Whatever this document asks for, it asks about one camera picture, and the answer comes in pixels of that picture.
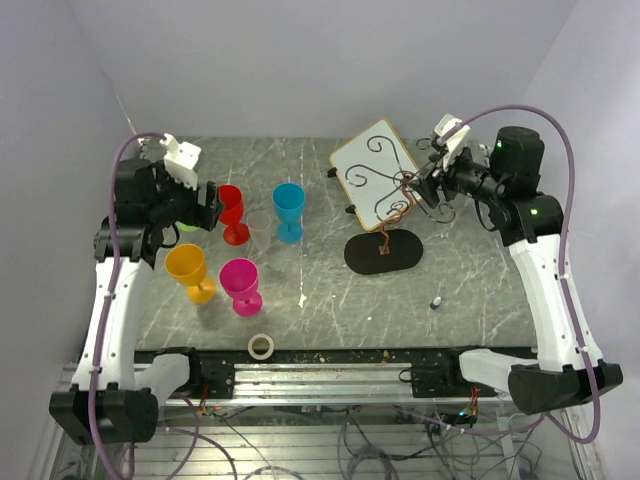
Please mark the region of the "pink plastic wine glass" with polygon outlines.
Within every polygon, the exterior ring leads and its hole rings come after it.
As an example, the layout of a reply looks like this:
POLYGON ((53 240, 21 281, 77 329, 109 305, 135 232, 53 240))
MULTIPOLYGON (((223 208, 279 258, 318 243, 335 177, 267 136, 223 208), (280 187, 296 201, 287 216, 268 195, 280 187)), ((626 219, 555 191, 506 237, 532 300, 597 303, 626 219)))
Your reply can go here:
POLYGON ((232 299, 232 307, 236 314, 251 317, 260 312, 263 299, 258 292, 259 271, 251 260, 246 258, 230 260, 220 270, 219 281, 232 299))

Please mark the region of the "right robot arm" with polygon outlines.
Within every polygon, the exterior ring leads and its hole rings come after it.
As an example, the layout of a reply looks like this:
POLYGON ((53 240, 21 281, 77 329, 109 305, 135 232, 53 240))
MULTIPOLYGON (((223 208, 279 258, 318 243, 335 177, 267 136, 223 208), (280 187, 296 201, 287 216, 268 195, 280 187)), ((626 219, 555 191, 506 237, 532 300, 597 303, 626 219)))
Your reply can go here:
POLYGON ((457 195, 488 207, 525 289, 537 356, 467 350, 442 369, 442 387, 459 396, 475 383, 484 384, 508 393, 528 415, 595 402, 597 395, 622 384, 623 373, 605 361, 588 332, 566 254, 568 211, 538 189, 544 142, 529 128, 503 127, 487 164, 481 164, 473 158, 469 131, 456 120, 436 127, 433 164, 404 180, 431 208, 457 195))

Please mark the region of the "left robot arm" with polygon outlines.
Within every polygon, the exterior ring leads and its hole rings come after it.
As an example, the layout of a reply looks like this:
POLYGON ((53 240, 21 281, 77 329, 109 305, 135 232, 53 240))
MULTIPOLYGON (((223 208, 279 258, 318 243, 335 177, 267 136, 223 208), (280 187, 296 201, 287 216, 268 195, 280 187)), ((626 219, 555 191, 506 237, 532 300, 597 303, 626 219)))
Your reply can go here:
POLYGON ((212 231, 222 212, 216 185, 199 182, 193 160, 128 159, 117 164, 112 194, 94 237, 95 301, 83 352, 69 390, 49 401, 78 445, 93 444, 93 430, 105 444, 147 442, 169 397, 192 397, 204 383, 193 347, 161 350, 143 370, 134 357, 163 232, 176 223, 212 231))

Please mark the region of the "blue plastic wine glass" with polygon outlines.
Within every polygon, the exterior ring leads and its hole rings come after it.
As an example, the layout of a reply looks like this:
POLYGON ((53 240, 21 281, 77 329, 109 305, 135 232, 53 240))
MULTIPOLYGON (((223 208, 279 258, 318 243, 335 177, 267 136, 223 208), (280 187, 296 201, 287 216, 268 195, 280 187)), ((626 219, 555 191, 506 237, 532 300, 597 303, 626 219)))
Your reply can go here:
POLYGON ((306 200, 304 190, 298 184, 284 183, 275 188, 272 200, 280 222, 277 227, 278 239, 287 244, 299 242, 304 233, 300 223, 306 200))

